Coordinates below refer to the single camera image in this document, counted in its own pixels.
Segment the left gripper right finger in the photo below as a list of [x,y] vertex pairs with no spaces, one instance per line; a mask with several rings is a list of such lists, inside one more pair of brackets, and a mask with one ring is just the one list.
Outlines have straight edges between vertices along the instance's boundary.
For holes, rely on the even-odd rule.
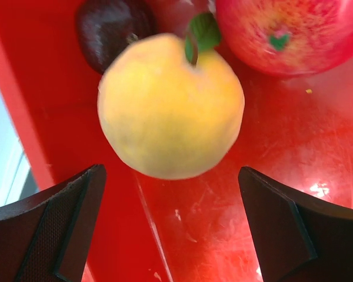
[[353,209],[248,166],[238,181],[264,281],[353,281]]

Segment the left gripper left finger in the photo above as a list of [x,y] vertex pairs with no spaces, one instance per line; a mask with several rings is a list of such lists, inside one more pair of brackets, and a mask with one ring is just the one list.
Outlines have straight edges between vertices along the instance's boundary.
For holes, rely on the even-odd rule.
[[81,281],[106,182],[104,165],[0,207],[0,281]]

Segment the red plastic tray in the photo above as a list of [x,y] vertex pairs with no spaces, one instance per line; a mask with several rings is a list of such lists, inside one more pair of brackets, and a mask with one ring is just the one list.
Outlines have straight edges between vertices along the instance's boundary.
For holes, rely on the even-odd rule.
[[[0,281],[56,280],[37,244],[89,184],[61,271],[92,281],[353,281],[353,58],[281,79],[223,54],[245,91],[240,136],[190,180],[135,173],[98,124],[99,75],[74,31],[78,1],[0,1],[0,91],[41,206],[0,223]],[[0,208],[0,219],[9,207]]]

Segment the orange peach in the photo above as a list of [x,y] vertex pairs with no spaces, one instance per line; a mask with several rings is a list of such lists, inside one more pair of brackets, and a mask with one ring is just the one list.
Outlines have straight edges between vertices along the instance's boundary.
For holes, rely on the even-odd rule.
[[134,170],[178,180],[215,167],[235,143],[245,98],[215,50],[191,65],[184,42],[162,33],[129,45],[98,86],[98,117],[118,157]]

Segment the red apple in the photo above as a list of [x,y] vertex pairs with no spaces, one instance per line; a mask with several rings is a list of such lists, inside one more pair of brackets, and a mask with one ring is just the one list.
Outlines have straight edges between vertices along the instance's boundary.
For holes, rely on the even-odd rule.
[[353,1],[216,1],[232,53],[275,76],[332,69],[353,57]]

